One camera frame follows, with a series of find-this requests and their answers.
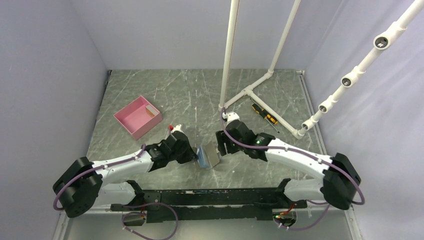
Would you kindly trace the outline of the grey leather card holder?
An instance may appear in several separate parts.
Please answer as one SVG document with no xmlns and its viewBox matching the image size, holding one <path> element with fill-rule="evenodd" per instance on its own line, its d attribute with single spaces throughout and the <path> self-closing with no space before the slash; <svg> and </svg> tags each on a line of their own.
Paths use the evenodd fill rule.
<svg viewBox="0 0 424 240">
<path fill-rule="evenodd" d="M 210 170 L 220 163 L 221 154 L 211 141 L 197 148 L 197 166 L 199 169 Z"/>
</svg>

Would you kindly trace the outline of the orange credit card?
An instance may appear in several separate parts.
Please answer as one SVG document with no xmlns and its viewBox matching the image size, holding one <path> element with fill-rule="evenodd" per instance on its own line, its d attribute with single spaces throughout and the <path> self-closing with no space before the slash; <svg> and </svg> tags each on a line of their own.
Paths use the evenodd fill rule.
<svg viewBox="0 0 424 240">
<path fill-rule="evenodd" d="M 151 117 L 151 118 L 154 118 L 156 115 L 158 115 L 158 112 L 156 111 L 156 109 L 153 107 L 153 106 L 151 106 L 151 105 L 146 105 L 145 106 L 145 110 L 146 110 L 146 113 Z"/>
</svg>

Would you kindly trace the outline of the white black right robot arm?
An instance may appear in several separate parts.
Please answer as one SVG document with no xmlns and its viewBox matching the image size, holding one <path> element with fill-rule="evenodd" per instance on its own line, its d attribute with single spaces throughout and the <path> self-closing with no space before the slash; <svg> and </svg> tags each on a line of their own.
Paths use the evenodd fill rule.
<svg viewBox="0 0 424 240">
<path fill-rule="evenodd" d="M 365 203 L 359 190 L 361 178 L 346 155 L 309 152 L 268 133 L 255 134 L 238 119 L 223 123 L 223 127 L 215 133 L 221 155 L 243 152 L 252 159 L 283 164 L 311 177 L 282 180 L 281 190 L 275 194 L 280 207 L 287 208 L 297 201 L 316 200 L 348 210 L 352 204 Z"/>
</svg>

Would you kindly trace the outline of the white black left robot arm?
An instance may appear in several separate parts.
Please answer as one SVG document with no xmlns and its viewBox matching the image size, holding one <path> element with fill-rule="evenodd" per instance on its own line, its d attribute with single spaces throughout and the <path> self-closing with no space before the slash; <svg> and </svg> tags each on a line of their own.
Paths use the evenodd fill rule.
<svg viewBox="0 0 424 240">
<path fill-rule="evenodd" d="M 65 211 L 69 218 L 102 205 L 137 210 L 146 202 L 145 193 L 135 180 L 127 179 L 129 176 L 153 172 L 173 161 L 186 164 L 198 158 L 180 130 L 172 131 L 159 143 L 144 143 L 139 150 L 124 156 L 100 161 L 80 157 L 53 184 L 53 209 Z"/>
</svg>

